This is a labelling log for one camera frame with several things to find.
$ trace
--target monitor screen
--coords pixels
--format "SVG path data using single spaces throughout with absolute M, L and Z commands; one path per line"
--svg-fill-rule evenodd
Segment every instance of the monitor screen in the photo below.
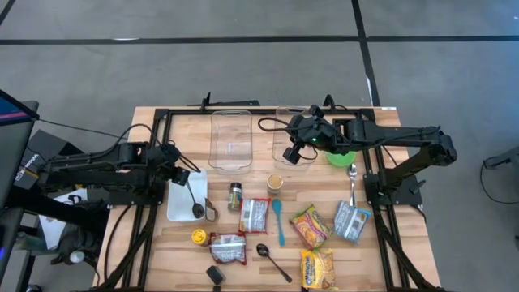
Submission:
M 0 90 L 0 126 L 28 122 L 38 118 L 37 113 Z

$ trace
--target paper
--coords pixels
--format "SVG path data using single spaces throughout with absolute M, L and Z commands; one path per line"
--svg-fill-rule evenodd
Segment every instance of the paper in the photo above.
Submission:
M 60 195 L 59 197 L 54 198 L 58 202 L 62 202 L 65 204 L 73 205 L 78 203 L 78 200 L 74 202 L 69 199 L 70 195 L 77 195 L 81 198 L 81 200 L 87 200 L 87 190 L 79 189 L 77 191 L 73 191 L 71 193 Z M 59 239 L 62 236 L 63 229 L 65 229 L 66 223 L 63 221 L 58 221 L 52 217 L 38 215 L 40 218 L 41 228 L 43 229 L 43 235 L 45 236 L 45 241 L 47 242 L 47 249 L 53 250 L 58 247 Z

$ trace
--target yellow lid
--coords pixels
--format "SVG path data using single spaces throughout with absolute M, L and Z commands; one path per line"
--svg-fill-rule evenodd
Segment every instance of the yellow lid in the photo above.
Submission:
M 195 244 L 204 244 L 207 237 L 208 235 L 205 233 L 205 231 L 198 229 L 193 231 L 193 234 L 191 235 L 191 240 Z

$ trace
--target metal spoon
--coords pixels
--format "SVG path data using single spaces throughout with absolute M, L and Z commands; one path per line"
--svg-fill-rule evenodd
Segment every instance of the metal spoon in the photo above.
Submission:
M 262 243 L 258 244 L 256 246 L 256 250 L 258 251 L 258 255 L 260 256 L 264 256 L 264 257 L 268 257 L 268 259 L 270 261 L 272 261 L 272 263 L 276 266 L 276 268 L 279 270 L 279 272 L 281 273 L 281 275 L 283 275 L 283 277 L 285 278 L 285 280 L 289 283 L 292 282 L 292 278 L 287 274 L 285 273 L 285 271 L 283 271 L 276 263 L 274 263 L 274 260 L 272 260 L 270 258 L 270 254 L 268 252 L 268 247 Z
M 189 185 L 189 181 L 186 182 L 186 186 L 189 190 L 189 193 L 191 194 L 191 198 L 193 199 L 193 208 L 191 209 L 191 211 L 193 212 L 193 215 L 195 215 L 196 219 L 200 219 L 205 215 L 204 206 L 196 203 L 195 197 L 193 196 L 193 191 L 191 190 L 191 186 Z
M 350 206 L 355 206 L 355 177 L 357 176 L 357 166 L 354 163 L 350 165 L 348 168 L 348 174 L 350 175 L 351 180 L 351 196 L 350 196 Z

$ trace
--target green bowl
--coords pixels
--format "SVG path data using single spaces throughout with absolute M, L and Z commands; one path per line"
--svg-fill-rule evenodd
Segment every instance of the green bowl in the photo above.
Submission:
M 341 154 L 331 154 L 330 152 L 326 152 L 326 157 L 328 161 L 336 167 L 345 167 L 349 166 L 355 161 L 355 157 L 357 156 L 356 152 L 350 151 L 345 155 Z

